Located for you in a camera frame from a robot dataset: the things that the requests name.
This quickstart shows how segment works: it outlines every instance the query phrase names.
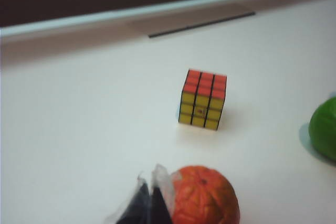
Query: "rubik's cube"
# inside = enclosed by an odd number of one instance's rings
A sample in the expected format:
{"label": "rubik's cube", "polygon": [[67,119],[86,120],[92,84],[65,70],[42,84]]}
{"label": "rubik's cube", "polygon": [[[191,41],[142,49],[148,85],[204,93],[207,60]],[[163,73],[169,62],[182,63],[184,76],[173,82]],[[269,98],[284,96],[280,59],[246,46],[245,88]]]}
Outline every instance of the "rubik's cube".
{"label": "rubik's cube", "polygon": [[217,130],[225,91],[226,76],[190,69],[182,90],[179,122]]}

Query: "white surface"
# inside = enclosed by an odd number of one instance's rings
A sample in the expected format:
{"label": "white surface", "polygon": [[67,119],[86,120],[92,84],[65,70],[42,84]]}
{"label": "white surface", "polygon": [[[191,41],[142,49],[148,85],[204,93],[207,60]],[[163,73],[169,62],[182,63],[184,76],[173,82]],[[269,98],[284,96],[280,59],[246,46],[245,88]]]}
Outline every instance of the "white surface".
{"label": "white surface", "polygon": [[[336,223],[336,167],[299,131],[336,90],[336,0],[148,39],[128,24],[2,45],[2,223],[102,223],[139,172],[202,164],[241,224]],[[228,75],[218,132],[177,123],[188,68]]]}

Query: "orange ball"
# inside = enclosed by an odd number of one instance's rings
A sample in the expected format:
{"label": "orange ball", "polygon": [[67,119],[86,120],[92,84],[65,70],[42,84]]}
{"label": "orange ball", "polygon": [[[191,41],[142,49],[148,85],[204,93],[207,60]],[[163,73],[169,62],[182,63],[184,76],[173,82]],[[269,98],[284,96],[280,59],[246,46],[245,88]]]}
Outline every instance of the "orange ball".
{"label": "orange ball", "polygon": [[174,224],[238,224],[238,200],[230,182],[218,171],[186,166],[174,179]]}

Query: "green ball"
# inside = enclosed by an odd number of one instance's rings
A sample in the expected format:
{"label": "green ball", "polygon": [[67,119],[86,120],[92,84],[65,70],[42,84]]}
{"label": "green ball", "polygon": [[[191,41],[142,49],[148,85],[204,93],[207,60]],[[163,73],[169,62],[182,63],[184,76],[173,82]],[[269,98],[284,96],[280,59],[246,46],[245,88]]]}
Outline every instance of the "green ball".
{"label": "green ball", "polygon": [[320,105],[310,119],[312,146],[322,155],[336,161],[336,97]]}

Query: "yellow cube face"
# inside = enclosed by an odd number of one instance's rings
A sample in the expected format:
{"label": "yellow cube face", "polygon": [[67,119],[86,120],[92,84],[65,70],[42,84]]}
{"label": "yellow cube face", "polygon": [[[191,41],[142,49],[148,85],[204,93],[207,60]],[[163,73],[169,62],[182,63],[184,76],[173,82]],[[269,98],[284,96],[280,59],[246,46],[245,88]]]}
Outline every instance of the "yellow cube face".
{"label": "yellow cube face", "polygon": [[209,107],[211,109],[221,110],[223,105],[224,105],[224,100],[221,100],[221,99],[218,99],[218,98],[211,98]]}
{"label": "yellow cube face", "polygon": [[212,119],[212,120],[219,121],[219,119],[221,119],[220,113],[221,113],[220,110],[209,110],[208,111],[208,118]]}
{"label": "yellow cube face", "polygon": [[193,109],[194,107],[192,105],[182,103],[180,113],[191,115],[193,113]]}
{"label": "yellow cube face", "polygon": [[203,125],[204,125],[204,118],[197,118],[197,117],[194,116],[193,117],[193,121],[192,121],[192,125],[203,127]]}
{"label": "yellow cube face", "polygon": [[207,111],[207,109],[204,108],[204,107],[195,106],[194,115],[199,116],[201,118],[205,118],[206,111]]}
{"label": "yellow cube face", "polygon": [[178,120],[180,123],[190,124],[191,115],[180,114],[180,117],[178,118]]}
{"label": "yellow cube face", "polygon": [[211,130],[217,130],[218,127],[218,121],[213,121],[213,120],[209,120],[207,119],[205,122],[205,127],[207,129],[211,129]]}
{"label": "yellow cube face", "polygon": [[186,93],[186,92],[182,93],[182,102],[194,104],[194,100],[195,100],[195,95],[194,94],[190,94],[190,93]]}
{"label": "yellow cube face", "polygon": [[195,104],[197,106],[203,106],[203,107],[208,107],[208,103],[209,103],[209,97],[205,97],[203,95],[198,95],[196,97],[196,102]]}

